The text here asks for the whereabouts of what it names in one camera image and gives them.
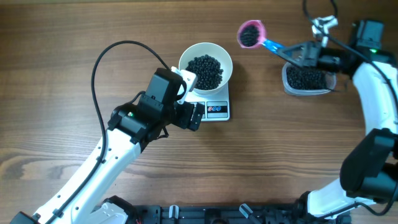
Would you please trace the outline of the pink scoop blue handle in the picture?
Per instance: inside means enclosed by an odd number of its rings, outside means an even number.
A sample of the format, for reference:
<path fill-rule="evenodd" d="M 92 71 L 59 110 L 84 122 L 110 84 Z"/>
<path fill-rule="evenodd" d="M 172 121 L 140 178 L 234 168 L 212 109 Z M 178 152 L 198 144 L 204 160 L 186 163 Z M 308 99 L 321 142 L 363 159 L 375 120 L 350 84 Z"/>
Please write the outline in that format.
<path fill-rule="evenodd" d="M 277 54 L 284 46 L 267 38 L 265 25 L 260 20 L 244 22 L 238 29 L 237 41 L 243 49 L 256 49 L 264 47 L 273 54 Z"/>

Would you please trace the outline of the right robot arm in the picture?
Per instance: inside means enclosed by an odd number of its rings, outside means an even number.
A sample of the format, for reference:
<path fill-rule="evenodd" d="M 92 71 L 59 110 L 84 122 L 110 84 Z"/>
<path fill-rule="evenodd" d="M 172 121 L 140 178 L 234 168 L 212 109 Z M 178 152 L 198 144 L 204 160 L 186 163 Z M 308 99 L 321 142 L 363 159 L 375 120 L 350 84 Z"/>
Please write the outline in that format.
<path fill-rule="evenodd" d="M 279 47 L 276 54 L 298 68 L 349 75 L 361 100 L 366 135 L 343 161 L 338 179 L 296 200 L 290 222 L 346 223 L 358 207 L 383 216 L 397 203 L 397 164 L 387 162 L 397 157 L 397 62 L 381 49 L 384 24 L 355 22 L 348 44 L 331 37 L 322 19 L 312 24 L 322 41 Z"/>

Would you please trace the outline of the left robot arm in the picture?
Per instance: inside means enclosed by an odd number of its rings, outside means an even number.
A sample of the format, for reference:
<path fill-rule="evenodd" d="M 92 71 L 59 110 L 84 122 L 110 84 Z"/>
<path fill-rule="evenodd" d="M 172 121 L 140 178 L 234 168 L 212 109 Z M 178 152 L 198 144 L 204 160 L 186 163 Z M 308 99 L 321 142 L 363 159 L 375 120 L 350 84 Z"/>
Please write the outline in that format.
<path fill-rule="evenodd" d="M 160 138 L 169 124 L 196 131 L 205 112 L 185 100 L 197 75 L 172 67 L 159 68 L 138 103 L 118 106 L 108 128 L 86 161 L 70 180 L 33 215 L 19 212 L 12 223 L 134 223 L 139 218 L 134 207 L 118 198 L 97 203 L 116 177 L 146 146 Z"/>

